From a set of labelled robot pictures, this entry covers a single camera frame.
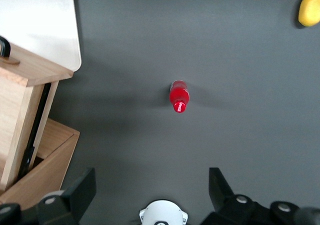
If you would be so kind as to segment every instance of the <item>wooden box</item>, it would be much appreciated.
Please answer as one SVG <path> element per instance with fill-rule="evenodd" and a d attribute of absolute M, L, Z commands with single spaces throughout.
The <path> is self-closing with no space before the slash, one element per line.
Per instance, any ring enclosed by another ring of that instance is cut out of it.
<path fill-rule="evenodd" d="M 10 58 L 19 64 L 0 59 L 0 194 L 32 168 L 58 82 L 73 76 L 14 44 Z"/>
<path fill-rule="evenodd" d="M 47 120 L 36 154 L 34 168 L 0 196 L 0 204 L 18 203 L 22 210 L 61 188 L 74 153 L 79 132 Z"/>

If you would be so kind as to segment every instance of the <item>gray floor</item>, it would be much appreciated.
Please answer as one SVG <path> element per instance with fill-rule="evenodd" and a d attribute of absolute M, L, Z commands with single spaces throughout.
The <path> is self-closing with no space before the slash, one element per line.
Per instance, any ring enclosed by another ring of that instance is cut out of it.
<path fill-rule="evenodd" d="M 320 207 L 320 24 L 297 23 L 300 2 L 76 0 L 82 67 L 50 117 L 81 132 L 63 186 L 96 168 L 81 224 L 137 225 L 169 199 L 198 225 L 210 167 L 263 206 Z"/>

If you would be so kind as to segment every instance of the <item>yellow object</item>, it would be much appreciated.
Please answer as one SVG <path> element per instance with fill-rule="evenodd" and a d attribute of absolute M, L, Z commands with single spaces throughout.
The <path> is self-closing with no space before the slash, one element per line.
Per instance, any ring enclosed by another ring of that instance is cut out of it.
<path fill-rule="evenodd" d="M 320 22 L 320 0 L 302 0 L 299 9 L 299 22 L 311 27 Z"/>

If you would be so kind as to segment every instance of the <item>bottle cap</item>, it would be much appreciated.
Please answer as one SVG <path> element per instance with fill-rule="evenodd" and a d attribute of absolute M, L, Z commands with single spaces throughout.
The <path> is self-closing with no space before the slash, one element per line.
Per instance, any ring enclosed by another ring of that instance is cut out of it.
<path fill-rule="evenodd" d="M 187 108 L 187 105 L 183 102 L 183 101 L 177 101 L 174 105 L 173 105 L 173 109 L 177 112 L 177 113 L 183 113 Z"/>

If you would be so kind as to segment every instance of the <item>red bottle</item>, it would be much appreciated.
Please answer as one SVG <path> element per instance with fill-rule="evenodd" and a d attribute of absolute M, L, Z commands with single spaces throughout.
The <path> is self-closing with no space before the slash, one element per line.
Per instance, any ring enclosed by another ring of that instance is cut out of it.
<path fill-rule="evenodd" d="M 170 87 L 169 99 L 173 105 L 173 109 L 177 113 L 183 113 L 190 99 L 187 84 L 182 80 L 174 81 Z"/>

